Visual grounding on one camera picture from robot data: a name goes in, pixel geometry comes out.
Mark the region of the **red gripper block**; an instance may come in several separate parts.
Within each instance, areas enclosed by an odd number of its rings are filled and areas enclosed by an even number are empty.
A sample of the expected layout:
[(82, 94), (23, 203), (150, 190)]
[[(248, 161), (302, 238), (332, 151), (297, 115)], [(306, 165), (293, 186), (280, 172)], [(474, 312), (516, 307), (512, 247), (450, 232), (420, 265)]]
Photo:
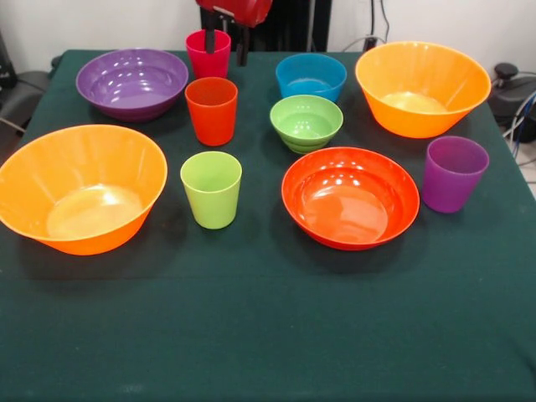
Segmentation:
[[(271, 0), (197, 0), (204, 10), (238, 24), (238, 42), (236, 44), (236, 62), (246, 66), (250, 48), (250, 29), (263, 23), (271, 10)], [(208, 15), (205, 19), (204, 47), (207, 54), (213, 54), (215, 48), (216, 17)]]

